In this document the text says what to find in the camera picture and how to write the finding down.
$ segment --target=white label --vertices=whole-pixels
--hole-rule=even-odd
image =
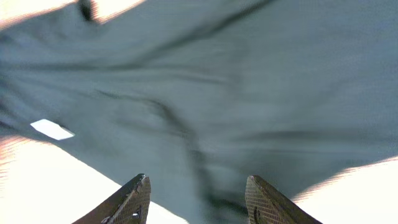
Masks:
[[[71,133],[65,128],[46,119],[41,119],[40,121],[33,122],[30,125],[38,132],[41,132],[46,136],[56,140],[72,138],[75,136],[75,134]]]

